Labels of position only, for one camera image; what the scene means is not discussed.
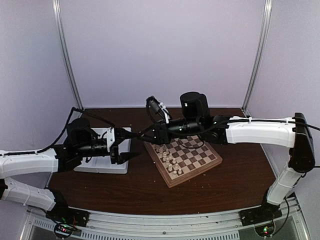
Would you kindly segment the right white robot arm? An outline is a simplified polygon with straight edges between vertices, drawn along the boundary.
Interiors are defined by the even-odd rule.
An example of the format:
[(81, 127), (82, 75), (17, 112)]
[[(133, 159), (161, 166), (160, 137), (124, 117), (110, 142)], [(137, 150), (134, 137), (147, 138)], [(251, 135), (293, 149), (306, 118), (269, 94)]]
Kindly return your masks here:
[(262, 206), (256, 210), (259, 220), (268, 220), (286, 195), (306, 173), (316, 166), (311, 125), (302, 113), (294, 117), (261, 119), (239, 116), (211, 116), (207, 97), (191, 91), (180, 96), (183, 117), (171, 119), (165, 105), (154, 96), (146, 99), (146, 112), (163, 113), (164, 118), (138, 133), (138, 138), (149, 143), (168, 144), (173, 138), (198, 136), (212, 144), (267, 144), (289, 149), (289, 160), (284, 170), (267, 190)]

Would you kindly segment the white chess pawn corner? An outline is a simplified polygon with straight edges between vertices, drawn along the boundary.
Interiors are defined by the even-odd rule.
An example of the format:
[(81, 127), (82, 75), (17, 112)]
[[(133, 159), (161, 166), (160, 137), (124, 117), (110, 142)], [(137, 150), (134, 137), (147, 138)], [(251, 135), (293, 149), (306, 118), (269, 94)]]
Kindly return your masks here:
[(173, 177), (176, 178), (177, 176), (178, 176), (177, 171), (174, 170), (174, 171), (173, 171)]

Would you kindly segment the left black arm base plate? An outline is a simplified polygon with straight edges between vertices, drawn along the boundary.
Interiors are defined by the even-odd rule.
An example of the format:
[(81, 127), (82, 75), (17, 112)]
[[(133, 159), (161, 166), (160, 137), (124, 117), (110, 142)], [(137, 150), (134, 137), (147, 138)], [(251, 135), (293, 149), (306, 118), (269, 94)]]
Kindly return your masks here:
[(46, 217), (75, 227), (86, 227), (90, 213), (85, 210), (70, 208), (66, 204), (56, 203), (52, 210), (46, 211)]

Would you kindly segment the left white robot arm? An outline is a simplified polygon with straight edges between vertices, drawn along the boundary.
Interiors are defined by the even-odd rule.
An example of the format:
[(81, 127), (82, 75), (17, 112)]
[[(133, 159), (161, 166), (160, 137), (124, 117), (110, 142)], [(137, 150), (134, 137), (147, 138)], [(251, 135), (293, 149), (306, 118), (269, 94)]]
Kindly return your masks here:
[(29, 152), (0, 152), (0, 199), (33, 206), (53, 214), (61, 222), (72, 218), (63, 195), (56, 190), (41, 189), (13, 179), (31, 173), (60, 173), (73, 170), (85, 158), (109, 156), (112, 164), (123, 164), (137, 153), (119, 152), (119, 145), (136, 137), (122, 127), (111, 127), (105, 134), (94, 131), (86, 118), (73, 120), (66, 126), (62, 144)]

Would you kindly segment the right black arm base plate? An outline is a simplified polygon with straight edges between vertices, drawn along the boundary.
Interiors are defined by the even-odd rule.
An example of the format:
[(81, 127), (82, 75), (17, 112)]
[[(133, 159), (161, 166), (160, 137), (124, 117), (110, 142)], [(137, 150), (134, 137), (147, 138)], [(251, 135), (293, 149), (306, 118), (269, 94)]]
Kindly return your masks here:
[(258, 207), (241, 210), (239, 217), (243, 226), (256, 225), (263, 222), (271, 221), (282, 216), (278, 205), (269, 203)]

